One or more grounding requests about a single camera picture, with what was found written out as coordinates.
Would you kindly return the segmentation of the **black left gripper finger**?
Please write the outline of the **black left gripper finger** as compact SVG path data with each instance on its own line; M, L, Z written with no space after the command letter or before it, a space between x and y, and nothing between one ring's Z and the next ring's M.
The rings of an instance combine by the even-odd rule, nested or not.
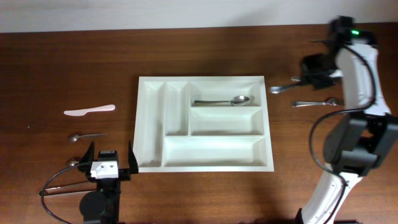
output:
M137 159L133 152L133 145L132 141L129 140L129 149L128 149L128 164L129 164L129 172L130 174L138 174L139 173L139 166L137 163Z
M80 164L93 162L94 153L95 153L95 143L92 141L89 145L88 150L85 152L83 157L80 159Z

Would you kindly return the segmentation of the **metal fork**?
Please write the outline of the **metal fork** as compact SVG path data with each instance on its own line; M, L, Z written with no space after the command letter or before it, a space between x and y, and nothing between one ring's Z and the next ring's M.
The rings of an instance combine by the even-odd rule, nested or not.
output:
M330 98L326 101L293 101L291 102L291 105L293 107L323 106L323 105L339 106L339 105L344 105L344 101L339 100L337 98Z
M301 77L294 76L294 77L291 77L291 80L292 80L293 82L300 82L300 81L301 81Z

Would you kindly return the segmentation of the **large metal spoon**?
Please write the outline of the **large metal spoon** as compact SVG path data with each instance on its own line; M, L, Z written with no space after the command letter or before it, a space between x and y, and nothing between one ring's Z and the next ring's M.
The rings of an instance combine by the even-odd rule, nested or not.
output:
M195 100L194 103L198 104L217 104L217 103L227 103L232 106L246 106L250 104L251 99L248 96L238 95L234 96L231 100L216 100L216 101L206 101L206 100Z
M282 92L287 91L289 89L296 88L298 86L302 86L302 84L293 83L293 84L289 84L289 85L272 86L272 87L269 88L269 92L272 93L272 94L279 94L279 93L282 93Z

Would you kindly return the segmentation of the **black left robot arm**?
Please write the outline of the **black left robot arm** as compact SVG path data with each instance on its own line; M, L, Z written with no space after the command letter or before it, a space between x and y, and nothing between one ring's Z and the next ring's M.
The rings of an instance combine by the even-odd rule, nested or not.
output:
M89 182L96 184L94 191L88 192L80 201L79 209L84 223L118 223L121 182L130 181L133 174L139 173L139 166L128 144L129 167L119 167L117 151L100 151L94 158L95 144L92 142L78 163L78 170L85 173Z

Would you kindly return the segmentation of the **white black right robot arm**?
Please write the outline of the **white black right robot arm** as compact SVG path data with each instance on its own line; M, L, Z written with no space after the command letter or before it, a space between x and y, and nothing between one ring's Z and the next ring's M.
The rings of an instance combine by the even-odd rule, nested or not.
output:
M356 29L352 17L339 16L330 22L322 43L327 52L304 57L295 83L319 90L341 81L345 108L313 125L342 116L325 139L324 162L309 147L323 174L309 202L298 210L296 223L333 223L352 188L382 164L397 140L397 117L391 114L379 83L375 34Z

